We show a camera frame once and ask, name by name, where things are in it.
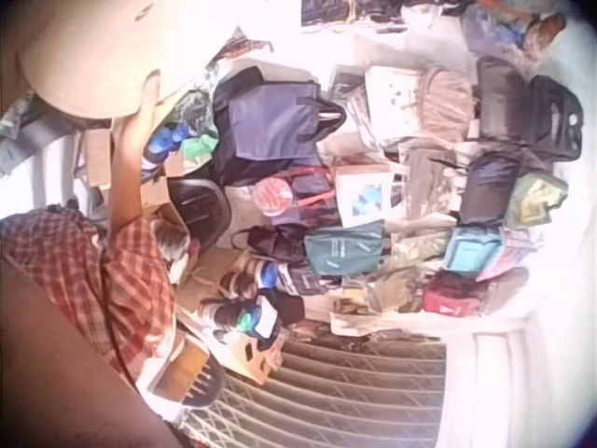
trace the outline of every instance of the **pile of bags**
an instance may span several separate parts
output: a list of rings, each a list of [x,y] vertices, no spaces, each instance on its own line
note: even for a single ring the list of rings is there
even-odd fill
[[[256,67],[221,83],[213,177],[249,187],[271,223],[233,245],[275,266],[273,289],[332,295],[340,313],[470,317],[503,308],[528,280],[524,260],[542,245],[537,226],[567,196],[552,166],[579,158],[583,111],[548,77],[527,83],[494,57],[478,70],[474,87],[441,67],[372,67],[333,101],[314,82],[269,82]],[[346,111],[363,154],[325,165],[317,142]],[[465,166],[458,147],[474,119],[477,151]],[[390,234],[384,221],[396,207],[408,223],[440,213],[456,226]]]

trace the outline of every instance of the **teal bag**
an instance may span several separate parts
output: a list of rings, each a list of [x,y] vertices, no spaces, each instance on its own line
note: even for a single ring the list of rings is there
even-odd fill
[[[320,275],[371,273],[378,268],[383,249],[383,222],[344,229],[313,229],[305,236],[311,267]]]
[[[497,263],[504,247],[500,228],[458,227],[448,243],[443,269],[477,278]]]

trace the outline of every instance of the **cloth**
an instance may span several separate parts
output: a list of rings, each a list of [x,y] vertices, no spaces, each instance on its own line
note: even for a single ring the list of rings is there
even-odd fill
[[[109,300],[120,353],[137,386],[147,386],[175,336],[174,292],[149,223],[139,218],[128,224],[106,241],[104,252],[94,243],[97,230],[70,208],[7,217],[0,234],[2,255],[33,278],[124,379],[104,321],[103,301]]]

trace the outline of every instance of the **hand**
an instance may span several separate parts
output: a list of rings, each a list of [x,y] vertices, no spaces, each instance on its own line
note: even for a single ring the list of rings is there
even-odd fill
[[[115,119],[112,135],[116,151],[142,153],[151,134],[166,119],[174,105],[187,93],[188,83],[172,95],[159,101],[160,72],[152,72],[141,93],[139,110],[131,116]]]

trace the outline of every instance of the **green bag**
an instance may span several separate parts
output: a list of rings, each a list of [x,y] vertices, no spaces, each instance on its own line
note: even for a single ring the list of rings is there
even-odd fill
[[[305,236],[307,258],[320,275],[371,273],[378,268],[383,249],[383,222],[344,229],[314,229]]]
[[[532,171],[516,181],[508,205],[506,226],[525,229],[551,222],[549,211],[559,208],[568,196],[568,184],[540,171]]]

